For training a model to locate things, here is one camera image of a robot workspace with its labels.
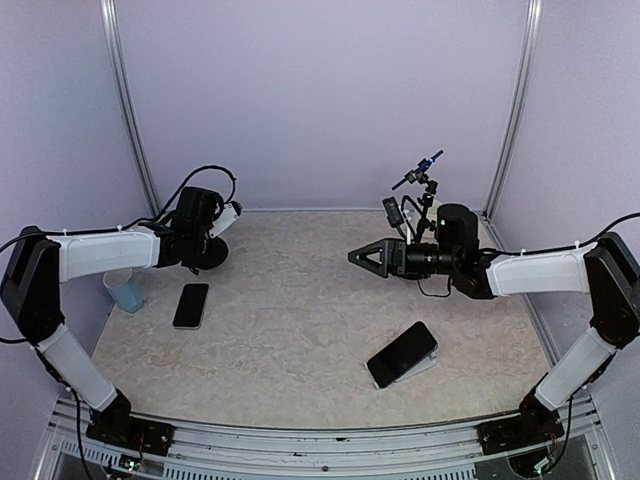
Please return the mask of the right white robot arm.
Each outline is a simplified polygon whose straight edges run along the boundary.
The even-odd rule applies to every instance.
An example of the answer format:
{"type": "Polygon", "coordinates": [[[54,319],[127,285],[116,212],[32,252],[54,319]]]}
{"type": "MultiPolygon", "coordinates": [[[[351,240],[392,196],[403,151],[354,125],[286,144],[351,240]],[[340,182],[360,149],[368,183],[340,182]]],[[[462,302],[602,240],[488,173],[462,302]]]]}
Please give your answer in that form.
{"type": "Polygon", "coordinates": [[[478,216],[462,204],[442,204],[435,240],[414,230],[383,238],[348,253],[350,263],[380,277],[420,281],[434,275],[474,300],[513,295],[568,301],[566,311],[587,319],[575,337],[520,404],[511,426],[523,444],[535,442],[577,391],[595,381],[616,354],[639,336],[639,262],[608,225],[589,240],[543,250],[483,248],[478,216]]]}

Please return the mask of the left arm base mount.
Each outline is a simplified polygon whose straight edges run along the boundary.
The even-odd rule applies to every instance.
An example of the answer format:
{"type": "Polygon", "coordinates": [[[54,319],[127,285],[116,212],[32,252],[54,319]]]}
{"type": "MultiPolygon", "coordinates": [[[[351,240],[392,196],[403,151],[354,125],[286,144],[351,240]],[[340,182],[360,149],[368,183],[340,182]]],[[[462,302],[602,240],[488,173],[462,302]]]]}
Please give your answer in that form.
{"type": "Polygon", "coordinates": [[[119,425],[92,421],[86,435],[92,440],[142,454],[166,457],[172,445],[175,428],[168,423],[129,417],[119,425]]]}

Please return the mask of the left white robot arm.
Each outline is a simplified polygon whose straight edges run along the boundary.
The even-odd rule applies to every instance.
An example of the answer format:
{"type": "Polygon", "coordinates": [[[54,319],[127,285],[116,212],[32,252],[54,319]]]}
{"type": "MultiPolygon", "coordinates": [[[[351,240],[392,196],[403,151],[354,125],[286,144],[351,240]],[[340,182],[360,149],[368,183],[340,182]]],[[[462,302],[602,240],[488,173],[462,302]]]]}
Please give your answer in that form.
{"type": "Polygon", "coordinates": [[[121,445],[133,443],[140,424],[131,402],[94,362],[82,326],[69,313],[105,315],[111,306],[99,287],[105,273],[181,266],[193,273],[224,262],[222,234],[243,213],[234,198],[185,187],[177,205],[159,218],[78,231],[25,227],[2,245],[9,259],[1,276],[1,304],[59,383],[89,407],[91,422],[121,445]]]}

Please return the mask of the black round-base phone stand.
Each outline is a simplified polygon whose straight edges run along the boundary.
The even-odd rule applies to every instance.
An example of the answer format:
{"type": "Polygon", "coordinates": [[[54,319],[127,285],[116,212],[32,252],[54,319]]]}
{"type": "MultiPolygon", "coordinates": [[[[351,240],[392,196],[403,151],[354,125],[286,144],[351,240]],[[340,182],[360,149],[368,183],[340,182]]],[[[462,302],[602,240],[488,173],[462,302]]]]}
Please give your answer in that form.
{"type": "Polygon", "coordinates": [[[219,238],[211,239],[204,251],[199,253],[194,261],[191,269],[198,273],[201,270],[208,271],[222,265],[229,255],[229,247],[227,243],[219,238]]]}

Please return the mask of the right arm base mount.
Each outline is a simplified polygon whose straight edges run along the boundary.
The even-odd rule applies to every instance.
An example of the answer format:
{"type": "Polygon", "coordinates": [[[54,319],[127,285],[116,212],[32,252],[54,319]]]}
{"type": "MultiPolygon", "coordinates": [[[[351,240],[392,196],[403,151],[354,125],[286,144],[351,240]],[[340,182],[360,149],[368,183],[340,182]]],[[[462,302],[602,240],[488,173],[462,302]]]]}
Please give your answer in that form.
{"type": "Polygon", "coordinates": [[[539,420],[524,414],[483,422],[478,425],[477,432],[484,455],[529,447],[565,434],[558,418],[539,420]]]}

